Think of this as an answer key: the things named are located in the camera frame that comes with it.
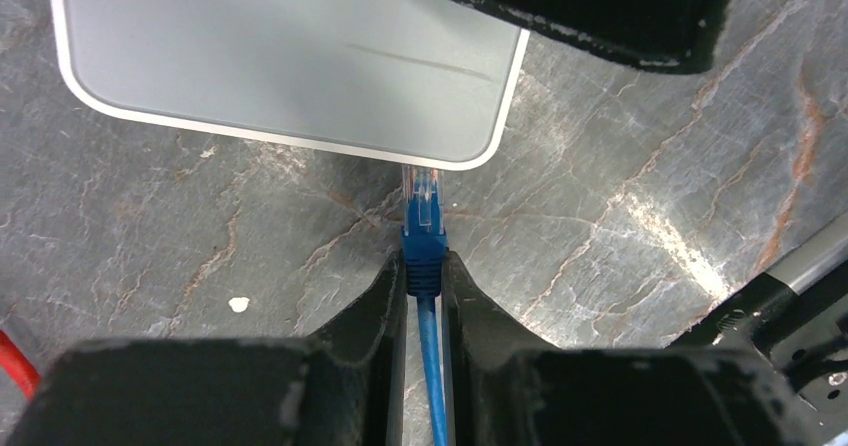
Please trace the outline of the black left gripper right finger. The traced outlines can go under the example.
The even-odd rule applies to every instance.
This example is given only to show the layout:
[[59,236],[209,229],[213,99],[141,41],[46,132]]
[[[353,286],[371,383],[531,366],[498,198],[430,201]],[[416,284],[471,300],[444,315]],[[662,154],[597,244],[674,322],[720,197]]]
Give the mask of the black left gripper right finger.
[[786,377],[752,351],[564,349],[443,264],[452,445],[821,445]]

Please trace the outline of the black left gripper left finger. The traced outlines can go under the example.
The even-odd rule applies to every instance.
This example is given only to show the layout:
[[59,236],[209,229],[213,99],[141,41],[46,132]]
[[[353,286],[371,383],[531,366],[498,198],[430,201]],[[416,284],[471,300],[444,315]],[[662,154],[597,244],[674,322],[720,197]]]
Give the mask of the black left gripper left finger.
[[398,445],[407,299],[391,254],[304,337],[81,342],[48,370],[12,445]]

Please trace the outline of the white network switch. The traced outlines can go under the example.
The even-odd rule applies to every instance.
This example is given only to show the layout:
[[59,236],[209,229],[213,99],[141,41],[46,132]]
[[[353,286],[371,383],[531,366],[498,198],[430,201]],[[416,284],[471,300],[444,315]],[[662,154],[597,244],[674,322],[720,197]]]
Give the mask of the white network switch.
[[463,171],[529,39],[447,0],[50,0],[64,82],[111,117]]

